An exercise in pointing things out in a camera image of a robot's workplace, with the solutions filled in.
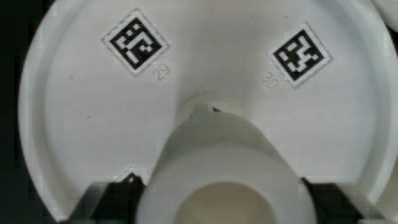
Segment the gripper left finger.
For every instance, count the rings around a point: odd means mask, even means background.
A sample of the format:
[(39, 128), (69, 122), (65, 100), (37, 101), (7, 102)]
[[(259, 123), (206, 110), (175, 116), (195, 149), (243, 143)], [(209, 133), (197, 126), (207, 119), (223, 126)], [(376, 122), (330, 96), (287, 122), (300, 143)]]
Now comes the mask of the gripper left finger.
[(94, 183), (80, 198), (69, 218), (58, 224), (135, 224), (145, 185), (138, 179)]

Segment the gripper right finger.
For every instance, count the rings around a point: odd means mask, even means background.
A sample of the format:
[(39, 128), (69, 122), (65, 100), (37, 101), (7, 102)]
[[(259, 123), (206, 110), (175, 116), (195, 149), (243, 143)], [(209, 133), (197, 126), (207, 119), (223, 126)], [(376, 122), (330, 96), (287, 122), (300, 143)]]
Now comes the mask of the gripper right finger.
[(353, 192), (344, 192), (335, 183), (312, 183), (302, 178), (314, 206), (316, 224), (358, 224), (378, 219), (380, 212)]

